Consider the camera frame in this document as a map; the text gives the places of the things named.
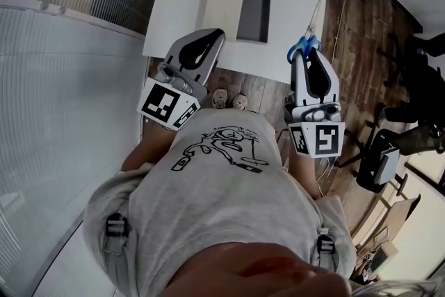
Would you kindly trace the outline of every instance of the person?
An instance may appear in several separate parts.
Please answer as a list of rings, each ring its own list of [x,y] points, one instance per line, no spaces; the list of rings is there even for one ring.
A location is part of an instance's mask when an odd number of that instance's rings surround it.
[[[218,89],[178,132],[152,124],[120,172],[92,195],[84,238],[125,296],[349,296],[355,249],[340,199],[313,159],[227,108]]]

